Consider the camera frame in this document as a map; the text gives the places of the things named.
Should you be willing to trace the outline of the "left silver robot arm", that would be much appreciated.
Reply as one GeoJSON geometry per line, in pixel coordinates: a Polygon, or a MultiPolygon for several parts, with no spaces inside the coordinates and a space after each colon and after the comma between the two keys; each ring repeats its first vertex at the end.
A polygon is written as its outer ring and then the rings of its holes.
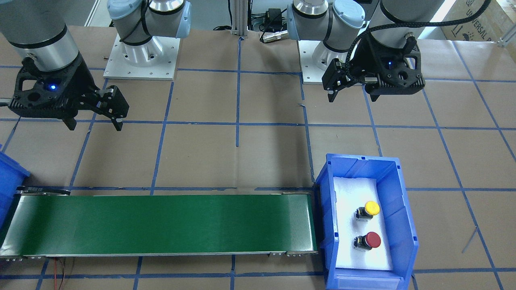
{"type": "Polygon", "coordinates": [[[293,40],[320,42],[321,82],[330,102],[356,84],[374,102],[424,88],[417,38],[425,27],[470,22],[489,3],[469,17],[433,22],[440,0],[294,0],[286,8],[287,31],[293,40]]]}

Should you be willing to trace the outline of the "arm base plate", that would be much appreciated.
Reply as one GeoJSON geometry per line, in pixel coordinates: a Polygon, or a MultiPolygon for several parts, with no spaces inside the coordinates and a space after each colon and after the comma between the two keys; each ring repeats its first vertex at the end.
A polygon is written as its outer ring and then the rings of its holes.
{"type": "Polygon", "coordinates": [[[328,49],[323,41],[298,41],[300,66],[304,84],[321,85],[322,76],[331,60],[338,58],[344,61],[347,52],[339,53],[328,49]]]}
{"type": "Polygon", "coordinates": [[[173,81],[181,39],[153,37],[140,46],[129,46],[116,37],[104,77],[121,80],[173,81]]]}

